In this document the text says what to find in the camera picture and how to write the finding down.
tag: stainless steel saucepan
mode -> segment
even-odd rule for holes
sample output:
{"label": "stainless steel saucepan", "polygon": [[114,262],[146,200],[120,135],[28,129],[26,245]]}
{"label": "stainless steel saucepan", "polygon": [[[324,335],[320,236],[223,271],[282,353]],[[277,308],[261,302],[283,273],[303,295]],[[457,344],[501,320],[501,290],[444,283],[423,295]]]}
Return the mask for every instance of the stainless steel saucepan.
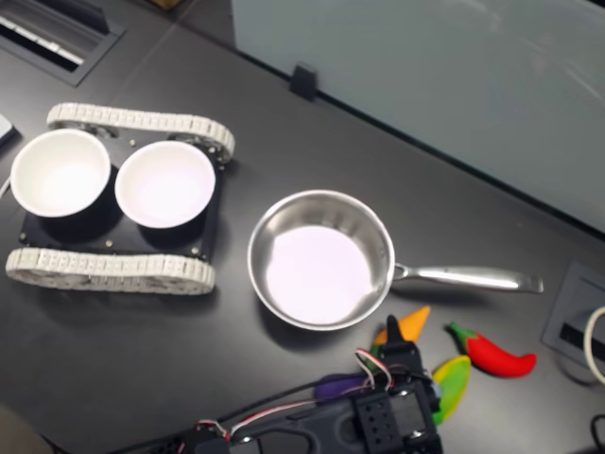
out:
{"label": "stainless steel saucepan", "polygon": [[294,194],[269,208],[252,233],[248,270],[269,310],[317,331],[365,319],[393,281],[401,279],[543,291],[542,279],[515,271],[395,263],[392,241],[378,216],[353,197],[322,190]]}

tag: white track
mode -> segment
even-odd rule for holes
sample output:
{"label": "white track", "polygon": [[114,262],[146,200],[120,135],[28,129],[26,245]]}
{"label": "white track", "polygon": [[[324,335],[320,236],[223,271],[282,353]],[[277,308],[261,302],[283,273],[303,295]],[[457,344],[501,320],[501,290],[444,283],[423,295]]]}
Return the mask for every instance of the white track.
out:
{"label": "white track", "polygon": [[[170,137],[213,148],[221,163],[233,157],[235,141],[224,126],[208,118],[129,111],[63,103],[46,120],[50,128],[75,127],[117,136],[118,129],[163,131]],[[107,255],[22,248],[10,253],[7,275],[27,284],[71,290],[199,295],[212,291],[215,271],[196,258],[179,255]]]}

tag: saucepan handle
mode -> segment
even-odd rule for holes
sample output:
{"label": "saucepan handle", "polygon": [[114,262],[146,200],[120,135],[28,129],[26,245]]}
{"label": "saucepan handle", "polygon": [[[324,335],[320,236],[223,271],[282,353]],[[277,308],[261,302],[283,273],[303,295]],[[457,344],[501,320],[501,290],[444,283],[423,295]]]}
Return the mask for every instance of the saucepan handle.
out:
{"label": "saucepan handle", "polygon": [[402,279],[425,279],[428,281],[488,288],[492,290],[542,293],[544,284],[539,276],[517,271],[484,267],[430,267],[410,268],[395,264],[393,281]]}

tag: toy pepper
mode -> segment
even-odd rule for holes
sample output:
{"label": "toy pepper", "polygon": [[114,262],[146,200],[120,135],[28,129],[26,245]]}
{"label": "toy pepper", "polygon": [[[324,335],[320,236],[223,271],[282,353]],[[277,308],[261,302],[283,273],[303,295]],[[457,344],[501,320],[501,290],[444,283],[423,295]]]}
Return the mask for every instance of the toy pepper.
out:
{"label": "toy pepper", "polygon": [[452,358],[442,364],[433,374],[433,380],[441,388],[439,411],[433,412],[435,424],[441,424],[454,412],[469,382],[471,360],[466,355]]}
{"label": "toy pepper", "polygon": [[529,374],[536,365],[536,355],[533,353],[516,357],[475,331],[455,323],[450,323],[448,328],[473,364],[485,372],[511,378]]}

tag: green pepper stem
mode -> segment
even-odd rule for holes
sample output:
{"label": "green pepper stem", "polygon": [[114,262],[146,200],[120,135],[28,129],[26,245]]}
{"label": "green pepper stem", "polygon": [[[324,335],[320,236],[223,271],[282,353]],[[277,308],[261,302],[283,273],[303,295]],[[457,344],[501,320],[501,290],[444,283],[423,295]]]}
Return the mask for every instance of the green pepper stem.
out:
{"label": "green pepper stem", "polygon": [[476,337],[477,337],[476,332],[472,331],[470,329],[463,328],[462,326],[459,326],[459,325],[455,324],[454,322],[451,322],[450,324],[448,324],[447,327],[456,335],[456,337],[458,338],[458,341],[462,344],[464,351],[468,353],[467,340],[476,339]]}

